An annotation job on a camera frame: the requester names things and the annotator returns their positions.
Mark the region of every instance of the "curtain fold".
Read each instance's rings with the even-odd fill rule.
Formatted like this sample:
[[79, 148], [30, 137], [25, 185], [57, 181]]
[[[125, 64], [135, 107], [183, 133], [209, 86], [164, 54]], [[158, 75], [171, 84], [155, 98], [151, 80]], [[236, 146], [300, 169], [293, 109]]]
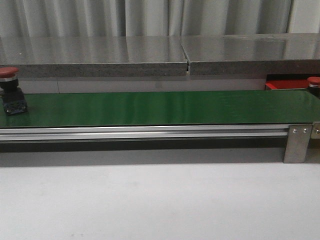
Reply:
[[0, 37], [318, 33], [319, 0], [0, 0]]

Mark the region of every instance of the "red button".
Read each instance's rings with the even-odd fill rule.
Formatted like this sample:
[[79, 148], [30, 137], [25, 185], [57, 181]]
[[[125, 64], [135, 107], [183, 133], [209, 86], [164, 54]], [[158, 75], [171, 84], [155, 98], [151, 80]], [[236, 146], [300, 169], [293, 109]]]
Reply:
[[307, 78], [307, 80], [313, 85], [320, 85], [320, 77], [318, 76], [310, 76]]
[[17, 67], [0, 67], [0, 79], [12, 78], [15, 76], [15, 73], [17, 72], [19, 72], [19, 69]]

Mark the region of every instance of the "aluminum frame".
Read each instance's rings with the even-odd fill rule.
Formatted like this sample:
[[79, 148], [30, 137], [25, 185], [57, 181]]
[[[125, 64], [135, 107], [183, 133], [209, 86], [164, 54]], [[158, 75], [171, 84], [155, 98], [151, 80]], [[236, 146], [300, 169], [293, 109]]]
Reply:
[[278, 137], [288, 124], [0, 128], [0, 142], [39, 140]]

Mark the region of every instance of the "metal support leg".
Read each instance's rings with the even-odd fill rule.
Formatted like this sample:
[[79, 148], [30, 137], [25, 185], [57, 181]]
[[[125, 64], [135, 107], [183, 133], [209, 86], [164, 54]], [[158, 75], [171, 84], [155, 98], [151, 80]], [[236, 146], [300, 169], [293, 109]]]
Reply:
[[312, 132], [311, 124], [291, 125], [283, 162], [286, 164], [304, 163]]
[[311, 138], [312, 139], [320, 139], [320, 122], [315, 122], [313, 124]]

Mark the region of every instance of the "white table surface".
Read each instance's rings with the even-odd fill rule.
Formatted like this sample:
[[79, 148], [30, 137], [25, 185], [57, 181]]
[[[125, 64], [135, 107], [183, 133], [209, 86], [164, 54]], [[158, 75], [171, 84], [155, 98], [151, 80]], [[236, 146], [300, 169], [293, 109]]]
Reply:
[[[0, 153], [0, 160], [201, 162], [216, 153], [205, 149]], [[0, 239], [319, 240], [320, 164], [1, 167]]]

